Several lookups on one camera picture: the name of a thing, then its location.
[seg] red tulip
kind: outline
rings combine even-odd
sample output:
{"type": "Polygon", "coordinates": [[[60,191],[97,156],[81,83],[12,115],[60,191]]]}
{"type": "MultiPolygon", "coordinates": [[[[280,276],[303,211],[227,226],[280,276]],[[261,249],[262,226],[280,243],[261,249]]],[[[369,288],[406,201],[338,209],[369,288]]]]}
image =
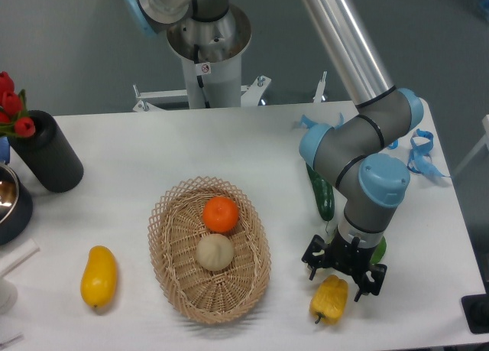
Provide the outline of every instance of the red tulip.
{"type": "Polygon", "coordinates": [[[22,110],[22,101],[15,93],[7,91],[2,97],[3,111],[10,116],[14,116],[22,110]]]}
{"type": "Polygon", "coordinates": [[[4,112],[0,112],[0,123],[5,123],[5,124],[10,123],[10,118],[4,112]]]}
{"type": "Polygon", "coordinates": [[[31,137],[36,132],[36,126],[34,121],[28,116],[23,116],[19,118],[14,124],[15,133],[20,137],[31,137]]]}
{"type": "Polygon", "coordinates": [[[7,72],[0,73],[0,95],[5,92],[13,93],[15,90],[14,81],[8,75],[7,72]]]}

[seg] black vase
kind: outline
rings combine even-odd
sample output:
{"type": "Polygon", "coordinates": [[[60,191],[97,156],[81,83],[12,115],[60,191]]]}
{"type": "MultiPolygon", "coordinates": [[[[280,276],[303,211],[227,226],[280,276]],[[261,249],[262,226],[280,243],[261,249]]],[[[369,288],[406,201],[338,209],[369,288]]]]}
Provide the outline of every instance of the black vase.
{"type": "Polygon", "coordinates": [[[10,146],[51,192],[73,189],[83,177],[83,165],[53,116],[40,110],[29,112],[36,132],[29,138],[8,138],[10,146]]]}

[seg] pepper stem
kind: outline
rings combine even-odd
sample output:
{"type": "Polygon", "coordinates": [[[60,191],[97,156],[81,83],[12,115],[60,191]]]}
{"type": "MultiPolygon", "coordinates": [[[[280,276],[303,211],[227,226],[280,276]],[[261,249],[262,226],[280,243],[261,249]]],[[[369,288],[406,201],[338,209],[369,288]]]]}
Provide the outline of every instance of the pepper stem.
{"type": "Polygon", "coordinates": [[[318,319],[316,320],[316,322],[314,322],[314,324],[319,324],[319,322],[321,321],[321,318],[323,318],[324,315],[322,315],[321,313],[318,314],[318,319]]]}

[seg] wicker basket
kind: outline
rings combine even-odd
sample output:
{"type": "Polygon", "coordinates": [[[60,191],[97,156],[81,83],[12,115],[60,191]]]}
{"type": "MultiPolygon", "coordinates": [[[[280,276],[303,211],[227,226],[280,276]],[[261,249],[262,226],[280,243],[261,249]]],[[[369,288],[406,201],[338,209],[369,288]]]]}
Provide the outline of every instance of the wicker basket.
{"type": "Polygon", "coordinates": [[[192,320],[213,324],[247,313],[270,277],[270,253],[263,226],[250,200],[229,182],[210,177],[183,181],[167,191],[150,218],[151,263],[168,301],[192,320]],[[202,222],[207,200],[231,198],[239,221],[228,234],[235,247],[231,264],[208,271],[195,260],[199,240],[211,232],[202,222]]]}

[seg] orange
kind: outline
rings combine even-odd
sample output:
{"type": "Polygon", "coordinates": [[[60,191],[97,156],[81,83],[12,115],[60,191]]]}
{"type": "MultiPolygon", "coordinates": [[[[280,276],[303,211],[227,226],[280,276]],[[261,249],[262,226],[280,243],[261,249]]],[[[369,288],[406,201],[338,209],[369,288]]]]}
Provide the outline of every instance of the orange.
{"type": "Polygon", "coordinates": [[[204,206],[202,219],[213,232],[230,231],[238,223],[238,206],[227,197],[211,198],[204,206]]]}

